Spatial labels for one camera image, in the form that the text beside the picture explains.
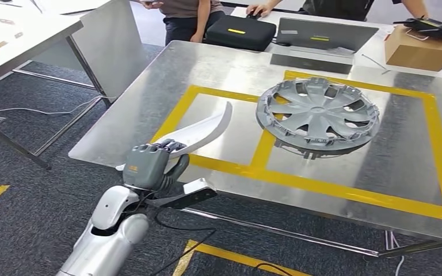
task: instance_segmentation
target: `person's hand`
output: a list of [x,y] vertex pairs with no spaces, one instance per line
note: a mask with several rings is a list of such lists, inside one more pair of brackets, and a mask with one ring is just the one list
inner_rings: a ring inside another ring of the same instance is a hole
[[162,5],[163,2],[143,2],[143,1],[139,1],[147,10],[151,10],[151,9],[159,9]]
[[253,15],[256,16],[258,13],[261,13],[260,15],[262,17],[265,17],[272,11],[272,9],[273,8],[267,4],[250,5],[246,8],[246,14],[250,14],[251,12],[253,12]]
[[195,43],[201,43],[201,42],[203,42],[203,37],[204,37],[204,34],[202,34],[202,33],[195,33],[195,34],[190,38],[190,41],[191,41],[191,42],[195,42]]

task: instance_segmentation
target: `black case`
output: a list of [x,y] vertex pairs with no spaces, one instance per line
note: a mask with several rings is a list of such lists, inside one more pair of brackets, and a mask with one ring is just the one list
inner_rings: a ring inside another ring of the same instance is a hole
[[276,29],[272,23],[224,16],[206,31],[206,43],[262,52],[273,40]]

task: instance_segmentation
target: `white curved plastic part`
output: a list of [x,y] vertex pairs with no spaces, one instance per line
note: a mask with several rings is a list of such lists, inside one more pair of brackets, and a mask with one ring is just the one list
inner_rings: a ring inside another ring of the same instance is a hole
[[[226,106],[222,112],[164,135],[155,141],[155,143],[160,143],[166,139],[173,139],[186,145],[185,148],[172,152],[170,159],[177,158],[182,154],[189,154],[221,136],[230,124],[232,113],[233,106],[230,102],[226,102]],[[116,166],[116,169],[122,171],[124,164]]]

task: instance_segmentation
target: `cardboard box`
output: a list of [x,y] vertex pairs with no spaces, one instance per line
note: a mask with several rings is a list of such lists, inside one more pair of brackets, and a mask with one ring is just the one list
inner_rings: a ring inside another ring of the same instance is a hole
[[424,41],[406,34],[408,28],[398,25],[385,41],[388,65],[440,71],[442,69],[442,40]]

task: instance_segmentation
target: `cable on floor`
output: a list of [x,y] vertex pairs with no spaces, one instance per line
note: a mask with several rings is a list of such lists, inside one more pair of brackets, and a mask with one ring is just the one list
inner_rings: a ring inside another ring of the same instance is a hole
[[255,273],[257,272],[257,270],[258,270],[261,266],[270,266],[270,267],[273,267],[274,269],[277,269],[278,271],[280,271],[280,272],[282,272],[282,273],[284,273],[284,274],[286,274],[286,275],[288,275],[288,276],[292,276],[289,272],[287,272],[287,271],[281,269],[281,268],[278,267],[278,266],[274,266],[274,265],[271,264],[271,263],[259,263],[259,264],[257,264],[257,266],[253,267],[253,269],[252,269],[252,273],[251,273],[251,276],[254,276]]
[[[394,237],[394,233],[390,232],[392,243],[395,244],[395,246],[400,247],[399,243],[397,242],[397,239]],[[402,264],[404,263],[404,256],[401,256],[401,261],[397,265],[397,268],[395,269],[395,276],[399,276],[399,270],[401,269]]]
[[97,96],[92,98],[91,100],[81,103],[80,105],[76,106],[74,109],[72,109],[71,111],[66,111],[66,112],[45,112],[45,111],[41,111],[41,110],[36,110],[36,109],[31,109],[31,108],[6,108],[6,109],[0,109],[0,112],[3,111],[10,111],[10,110],[27,110],[27,111],[31,111],[31,112],[38,112],[41,114],[45,114],[45,115],[53,115],[53,114],[70,114],[74,111],[76,111],[77,109],[79,109],[81,106],[90,104],[91,102],[100,99],[100,98],[105,98],[105,99],[115,99],[117,97],[105,97],[105,96]]
[[212,227],[208,227],[208,228],[198,228],[198,229],[190,229],[190,228],[180,228],[180,227],[174,227],[174,226],[170,226],[167,225],[163,222],[160,221],[160,219],[158,218],[158,215],[165,210],[164,208],[161,208],[159,211],[156,212],[153,220],[160,226],[165,227],[165,228],[169,228],[169,229],[173,229],[173,230],[181,230],[181,231],[210,231],[210,233],[204,237],[203,239],[201,239],[198,243],[196,243],[193,247],[189,248],[189,250],[185,251],[182,255],[180,255],[179,257],[174,258],[173,260],[169,261],[166,265],[162,266],[161,268],[155,270],[153,273],[150,274],[150,276],[155,276],[158,275],[160,272],[164,271],[164,269],[166,269],[167,267],[173,265],[174,263],[176,263],[176,261],[182,259],[182,257],[184,257],[185,255],[189,254],[190,252],[192,252],[194,249],[196,249],[196,247],[198,247],[201,243],[205,242],[207,239],[209,239],[212,235],[214,235],[214,233],[216,233],[216,231],[218,230],[217,228],[212,228]]

